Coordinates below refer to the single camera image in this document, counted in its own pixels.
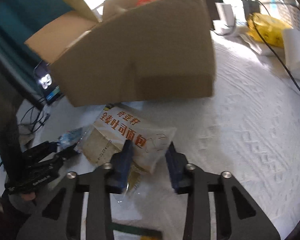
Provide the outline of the left hand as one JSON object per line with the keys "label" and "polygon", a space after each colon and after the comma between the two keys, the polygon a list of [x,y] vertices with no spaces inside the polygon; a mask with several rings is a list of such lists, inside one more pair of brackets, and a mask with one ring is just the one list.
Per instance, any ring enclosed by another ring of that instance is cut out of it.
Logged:
{"label": "left hand", "polygon": [[32,214],[37,207],[36,193],[20,193],[8,196],[14,208],[25,214]]}

